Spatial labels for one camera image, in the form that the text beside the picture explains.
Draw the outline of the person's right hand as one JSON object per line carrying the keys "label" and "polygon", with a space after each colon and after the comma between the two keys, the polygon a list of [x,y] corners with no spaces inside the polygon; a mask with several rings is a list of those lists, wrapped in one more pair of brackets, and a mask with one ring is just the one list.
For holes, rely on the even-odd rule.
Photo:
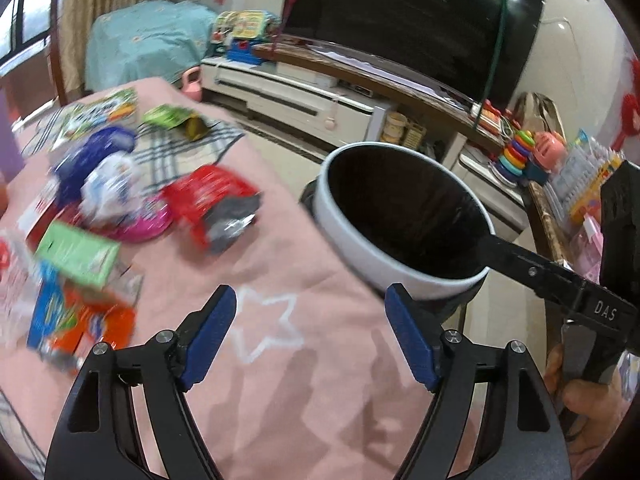
{"label": "person's right hand", "polygon": [[586,419],[575,439],[568,444],[570,458],[578,458],[603,448],[620,426],[628,403],[623,397],[618,370],[607,385],[574,379],[561,387],[562,364],[563,347],[557,344],[548,355],[544,384],[550,394],[561,393],[566,408]]}

